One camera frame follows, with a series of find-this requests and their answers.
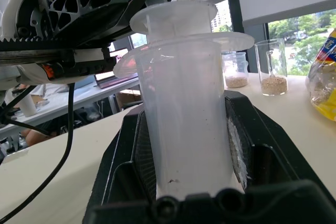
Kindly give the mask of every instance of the table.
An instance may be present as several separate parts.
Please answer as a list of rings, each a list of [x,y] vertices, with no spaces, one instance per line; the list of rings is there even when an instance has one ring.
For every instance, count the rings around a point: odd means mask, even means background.
[[[109,97],[122,90],[129,89],[139,84],[139,79],[134,78],[116,85],[100,89],[96,83],[92,83],[75,90],[73,98],[74,110],[79,109],[87,104],[99,101],[103,98]],[[38,124],[47,122],[61,115],[68,113],[68,95],[69,92],[57,93],[57,95],[48,98],[49,103],[38,110],[38,113],[26,118],[20,116],[17,120],[23,123],[36,126]],[[0,129],[0,139],[12,136],[22,131],[22,127],[9,124]]]
[[[281,125],[308,163],[336,197],[336,123],[310,104],[305,77],[289,76],[289,91],[279,97],[261,94],[257,74],[235,89]],[[126,111],[76,129],[69,159],[50,185],[8,223],[81,223],[100,159],[118,132]],[[59,162],[67,134],[10,155],[0,166],[0,216],[21,203]]]

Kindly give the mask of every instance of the glass jar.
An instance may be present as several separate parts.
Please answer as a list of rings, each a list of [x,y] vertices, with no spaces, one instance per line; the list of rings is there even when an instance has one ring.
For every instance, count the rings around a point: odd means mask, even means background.
[[[288,83],[284,39],[258,42],[255,50],[262,94],[285,94]]]
[[[248,62],[245,52],[222,55],[225,83],[228,88],[240,88],[248,84]]]

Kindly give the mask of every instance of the yellow package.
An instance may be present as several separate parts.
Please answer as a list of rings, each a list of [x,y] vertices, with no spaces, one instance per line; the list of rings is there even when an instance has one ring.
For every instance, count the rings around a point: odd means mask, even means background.
[[[336,121],[336,29],[317,54],[307,80],[311,104],[322,115]]]

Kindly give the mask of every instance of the laptop screen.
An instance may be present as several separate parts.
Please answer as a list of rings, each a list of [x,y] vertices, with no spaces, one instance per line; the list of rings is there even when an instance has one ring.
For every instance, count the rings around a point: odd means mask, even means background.
[[[120,49],[120,50],[110,52],[110,57],[116,57],[117,62],[118,62],[121,59],[121,57],[123,57],[127,53],[128,53],[127,48],[124,48],[124,49]],[[100,80],[103,80],[103,79],[111,78],[113,76],[114,76],[113,71],[106,72],[106,73],[99,73],[99,74],[96,74],[96,80],[100,81]]]

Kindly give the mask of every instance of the desk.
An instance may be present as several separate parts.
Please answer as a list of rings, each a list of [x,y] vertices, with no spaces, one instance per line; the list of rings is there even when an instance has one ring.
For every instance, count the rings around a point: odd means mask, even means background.
[[[336,197],[336,123],[310,104],[305,77],[289,77],[289,91],[279,97],[261,94],[257,74],[235,89],[280,124]],[[69,159],[50,185],[9,223],[81,223],[103,152],[117,133],[125,111],[76,129]],[[21,203],[59,162],[67,134],[37,144],[5,159],[0,166],[0,216]]]
[[[73,98],[74,110],[79,109],[86,104],[91,104],[93,102],[99,101],[100,99],[109,97],[124,89],[129,89],[138,84],[139,79],[134,78],[132,80],[118,83],[105,89],[100,89],[98,86],[95,86],[96,83],[92,83],[76,89]],[[57,95],[48,98],[49,103],[41,107],[37,114],[28,118],[25,116],[20,116],[17,120],[32,126],[36,126],[61,115],[65,115],[68,113],[68,95],[69,92],[57,93]],[[17,134],[22,131],[22,129],[22,127],[9,124],[0,129],[0,139]]]

